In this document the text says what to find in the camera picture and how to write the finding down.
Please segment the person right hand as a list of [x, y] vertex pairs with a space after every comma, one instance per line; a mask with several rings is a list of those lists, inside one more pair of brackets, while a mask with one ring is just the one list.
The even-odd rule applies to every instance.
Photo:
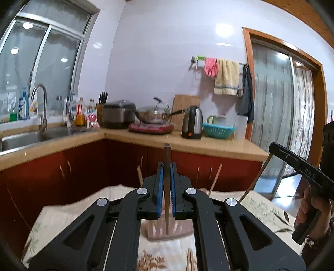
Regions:
[[307, 237], [320, 242], [329, 233], [332, 216], [332, 204], [328, 198], [321, 197], [315, 186], [304, 190], [304, 197], [297, 212], [294, 224], [293, 240], [301, 245]]

